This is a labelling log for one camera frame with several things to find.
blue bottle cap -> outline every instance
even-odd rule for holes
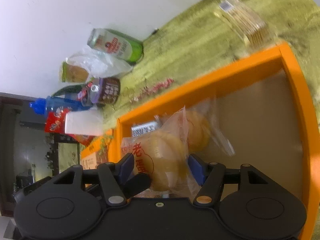
[[[45,114],[45,105],[47,100],[45,98],[38,98],[34,102],[30,102],[29,106],[33,108],[36,114]]]

green can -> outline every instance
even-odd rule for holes
[[[87,44],[129,63],[139,62],[143,57],[141,41],[115,30],[93,29]]]

yellow bun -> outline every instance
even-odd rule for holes
[[[175,187],[179,178],[185,177],[185,150],[179,138],[154,131],[140,136],[137,142],[140,142],[142,149],[141,155],[135,155],[135,162],[143,162],[143,167],[152,179],[152,190],[169,190]],[[135,165],[134,172],[141,172],[141,169]]]
[[[208,120],[196,111],[186,111],[188,121],[188,150],[203,150],[209,143],[210,125]]]

red package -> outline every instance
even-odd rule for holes
[[[60,112],[49,112],[47,122],[44,127],[45,132],[65,134],[64,125],[66,121],[66,114],[70,112],[69,109],[65,108]],[[77,135],[68,134],[72,138],[76,139],[79,143],[84,146],[88,146],[93,140],[94,136],[89,135]]]

blue bottle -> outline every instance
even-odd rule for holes
[[[69,108],[71,111],[88,110],[90,106],[82,106],[80,101],[67,98],[50,97],[38,98],[34,102],[30,102],[29,106],[33,108],[35,113],[48,116],[49,112],[56,112],[63,108]]]

